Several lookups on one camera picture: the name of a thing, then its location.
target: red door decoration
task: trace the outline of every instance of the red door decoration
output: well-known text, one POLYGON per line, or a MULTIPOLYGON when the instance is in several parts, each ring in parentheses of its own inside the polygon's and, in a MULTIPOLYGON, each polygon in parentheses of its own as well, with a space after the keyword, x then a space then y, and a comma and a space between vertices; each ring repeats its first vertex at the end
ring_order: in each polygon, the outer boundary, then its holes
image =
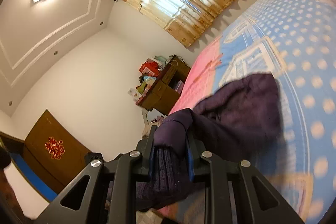
POLYGON ((63 140, 59 140, 59 142, 57 142, 54 137, 49 137, 49 142, 45 143, 45 148, 49 151, 53 160, 60 160, 62 158, 62 155, 65 152, 62 143, 63 140))

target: dark purple jacket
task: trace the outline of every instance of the dark purple jacket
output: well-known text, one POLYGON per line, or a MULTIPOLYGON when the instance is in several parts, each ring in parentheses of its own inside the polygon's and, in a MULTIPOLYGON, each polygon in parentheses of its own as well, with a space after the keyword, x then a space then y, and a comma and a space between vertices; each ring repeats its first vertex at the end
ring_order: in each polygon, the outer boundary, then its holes
POLYGON ((187 131, 203 141, 206 150, 234 162, 249 159, 275 140, 281 132, 279 97, 273 75, 258 73, 226 84, 193 110, 182 109, 167 116, 154 133, 154 181, 138 185, 137 207, 146 200, 148 207, 161 208, 192 191, 182 161, 187 131), (170 159, 164 160, 160 155, 167 158, 167 153, 170 159))

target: person's arm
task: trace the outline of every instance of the person's arm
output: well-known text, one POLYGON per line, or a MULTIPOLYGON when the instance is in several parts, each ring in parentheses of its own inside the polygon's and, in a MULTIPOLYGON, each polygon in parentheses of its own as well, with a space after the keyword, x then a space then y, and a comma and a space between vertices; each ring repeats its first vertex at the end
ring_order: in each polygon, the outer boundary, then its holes
POLYGON ((4 196, 8 205, 17 215, 17 217, 23 222, 28 223, 28 218, 25 217, 23 211, 16 199, 15 193, 7 181, 4 168, 6 168, 11 163, 11 157, 9 154, 0 146, 0 194, 4 196))

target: bed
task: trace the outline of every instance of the bed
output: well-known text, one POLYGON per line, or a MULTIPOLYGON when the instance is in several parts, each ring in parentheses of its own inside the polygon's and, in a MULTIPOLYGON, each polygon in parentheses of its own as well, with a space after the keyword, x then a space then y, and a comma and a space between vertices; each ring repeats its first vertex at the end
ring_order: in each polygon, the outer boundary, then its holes
MULTIPOLYGON (((283 134, 252 162, 307 224, 336 197, 336 0, 258 0, 195 61, 171 112, 193 108, 229 81, 272 72, 283 134)), ((205 193, 159 213, 204 223, 205 193)))

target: white wall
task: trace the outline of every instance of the white wall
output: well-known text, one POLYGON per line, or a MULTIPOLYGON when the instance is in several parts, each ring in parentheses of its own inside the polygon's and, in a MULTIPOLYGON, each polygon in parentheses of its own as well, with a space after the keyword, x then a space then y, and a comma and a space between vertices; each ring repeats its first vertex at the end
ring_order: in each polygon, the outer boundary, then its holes
POLYGON ((139 85, 148 55, 103 30, 61 58, 26 94, 12 116, 25 139, 48 109, 88 149, 112 160, 135 149, 144 122, 127 94, 139 85))
MULTIPOLYGON (((0 131, 8 135, 17 135, 12 119, 0 110, 0 131)), ((9 184, 12 186, 23 213, 36 218, 48 206, 48 202, 40 196, 38 192, 20 174, 15 165, 11 163, 6 169, 5 174, 9 184)))
POLYGON ((145 15, 137 12, 128 4, 119 0, 112 9, 109 28, 125 37, 132 45, 140 45, 150 55, 178 54, 192 65, 202 49, 212 41, 228 25, 241 15, 256 0, 236 0, 228 9, 221 13, 213 22, 212 27, 205 31, 188 49, 159 27, 145 15))

